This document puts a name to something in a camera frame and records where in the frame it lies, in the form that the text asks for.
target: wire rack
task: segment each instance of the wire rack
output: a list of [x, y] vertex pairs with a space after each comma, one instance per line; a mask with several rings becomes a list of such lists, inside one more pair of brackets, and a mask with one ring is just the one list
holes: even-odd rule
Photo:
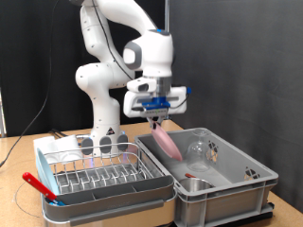
[[[90, 148], [102, 148], [109, 146], [128, 145], [135, 148], [131, 151], [119, 151], [118, 153], [100, 153], [96, 155], [83, 155], [82, 158], [69, 163], [58, 162], [50, 164], [61, 194], [67, 194], [98, 187], [142, 181], [154, 178], [146, 165], [140, 160], [139, 147], [132, 143], [120, 143]], [[61, 150], [62, 153], [89, 148], [73, 150]]]

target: gray plastic bin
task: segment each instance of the gray plastic bin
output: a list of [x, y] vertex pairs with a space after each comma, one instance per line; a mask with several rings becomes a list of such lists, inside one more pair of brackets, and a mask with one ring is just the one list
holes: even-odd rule
[[[188, 146], [197, 140], [193, 131], [169, 132], [183, 156]], [[186, 161], [170, 159], [151, 134], [136, 136], [135, 142], [165, 175], [173, 177], [178, 191], [174, 221], [180, 227], [216, 226], [273, 210], [267, 198], [269, 191], [277, 184], [277, 174], [214, 133], [205, 141], [211, 148], [210, 169], [207, 172], [191, 171]], [[215, 187], [187, 192], [179, 184], [186, 173]]]

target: red handle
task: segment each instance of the red handle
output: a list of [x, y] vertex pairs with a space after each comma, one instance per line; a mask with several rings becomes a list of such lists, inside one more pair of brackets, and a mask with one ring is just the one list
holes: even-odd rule
[[196, 178], [195, 176], [193, 176], [193, 175], [191, 175], [189, 173], [186, 173], [186, 177], [188, 177], [188, 178]]
[[44, 194], [47, 198], [50, 200], [54, 201], [57, 199], [57, 196], [52, 193], [47, 187], [45, 187], [41, 182], [38, 181], [33, 175], [30, 173], [26, 172], [22, 175], [22, 178], [32, 185], [34, 188], [36, 188], [38, 191], [40, 191], [42, 194]]

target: red tool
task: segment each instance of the red tool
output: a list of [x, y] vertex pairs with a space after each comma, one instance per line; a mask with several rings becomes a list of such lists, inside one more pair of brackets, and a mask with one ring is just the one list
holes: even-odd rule
[[27, 183], [29, 183], [34, 188], [36, 188], [38, 191], [40, 191], [42, 194], [44, 194], [48, 199], [54, 201], [54, 203], [56, 203], [57, 205], [65, 205], [61, 201], [56, 201], [57, 196], [54, 193], [52, 193], [47, 187], [45, 187], [41, 182], [39, 182], [38, 179], [32, 176], [29, 172], [24, 173], [22, 175], [22, 178]]
[[188, 178], [196, 178], [195, 176], [193, 176], [193, 175], [191, 175], [189, 173], [186, 173], [186, 177], [188, 177]]

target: black cable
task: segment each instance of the black cable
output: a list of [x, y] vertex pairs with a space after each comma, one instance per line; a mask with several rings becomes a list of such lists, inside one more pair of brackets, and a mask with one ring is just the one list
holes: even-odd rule
[[22, 134], [20, 135], [20, 137], [18, 138], [18, 140], [14, 143], [14, 145], [11, 147], [11, 149], [9, 150], [9, 153], [6, 157], [6, 159], [0, 164], [0, 167], [7, 161], [11, 151], [13, 150], [13, 148], [17, 145], [17, 143], [19, 142], [19, 140], [22, 138], [22, 136], [24, 136], [24, 134], [27, 132], [27, 130], [31, 127], [31, 125], [35, 122], [35, 120], [38, 118], [38, 116], [40, 115], [40, 113], [43, 111], [43, 109], [45, 108], [45, 104], [48, 100], [48, 95], [49, 95], [49, 91], [50, 91], [50, 84], [51, 84], [51, 76], [52, 76], [52, 61], [51, 61], [51, 54], [52, 54], [52, 37], [53, 37], [53, 25], [54, 25], [54, 12], [55, 9], [58, 5], [58, 2], [60, 0], [57, 0], [53, 10], [52, 10], [52, 14], [51, 14], [51, 28], [50, 28], [50, 47], [49, 47], [49, 82], [48, 82], [48, 88], [47, 88], [47, 92], [46, 92], [46, 98], [45, 98], [45, 102], [44, 105], [42, 106], [41, 110], [38, 112], [38, 114], [32, 119], [32, 121], [29, 123], [29, 125], [27, 126], [27, 128], [22, 132]]
[[184, 101], [179, 106], [177, 106], [177, 107], [170, 107], [170, 109], [177, 109], [177, 108], [181, 107], [187, 101], [188, 97], [189, 97], [189, 94], [187, 94], [186, 99], [184, 99]]
[[31, 216], [33, 216], [33, 217], [35, 217], [35, 218], [40, 218], [40, 217], [38, 217], [38, 216], [32, 215], [32, 214], [30, 214], [29, 212], [25, 211], [25, 210], [18, 204], [17, 195], [18, 195], [18, 192], [19, 192], [20, 188], [21, 188], [24, 184], [25, 184], [25, 183], [22, 183], [22, 184], [20, 185], [20, 187], [18, 188], [18, 190], [16, 191], [16, 193], [15, 193], [15, 201], [16, 201], [16, 204], [17, 204], [17, 206], [19, 207], [19, 209], [22, 210], [23, 212], [25, 212], [26, 214], [31, 215]]
[[104, 27], [103, 27], [103, 24], [102, 24], [102, 22], [101, 22], [101, 20], [100, 20], [100, 18], [99, 18], [99, 16], [98, 16], [98, 12], [97, 12], [97, 10], [96, 10], [96, 6], [95, 6], [94, 0], [92, 0], [92, 2], [93, 2], [93, 6], [94, 6], [94, 9], [95, 9], [96, 15], [97, 15], [97, 17], [98, 17], [98, 21], [99, 21], [99, 23], [100, 23], [100, 25], [101, 25], [101, 27], [102, 27], [103, 32], [104, 32], [104, 36], [105, 36], [105, 39], [106, 39], [106, 43], [107, 43], [107, 46], [108, 46], [108, 50], [110, 51], [110, 53], [111, 53], [111, 55], [112, 55], [114, 61], [115, 61], [116, 64], [119, 66], [119, 68], [125, 73], [125, 75], [126, 75], [130, 80], [133, 80], [133, 79], [130, 77], [130, 75], [128, 75], [128, 73], [125, 72], [125, 70], [121, 67], [121, 65], [119, 64], [119, 62], [116, 60], [116, 58], [115, 58], [115, 56], [114, 56], [114, 54], [113, 54], [113, 52], [112, 52], [112, 50], [111, 50], [110, 43], [108, 42], [108, 38], [107, 38], [107, 35], [106, 35], [106, 32], [105, 32], [105, 29], [104, 29]]
[[67, 136], [67, 134], [64, 134], [63, 132], [58, 131], [58, 130], [56, 130], [56, 129], [52, 129], [51, 131], [56, 132], [56, 133], [60, 134], [60, 135], [63, 136], [63, 137]]
[[55, 131], [49, 131], [48, 133], [51, 133], [51, 134], [53, 134], [54, 136], [57, 136], [58, 139], [61, 139], [61, 138], [64, 137], [64, 136], [61, 136], [60, 134], [56, 133]]

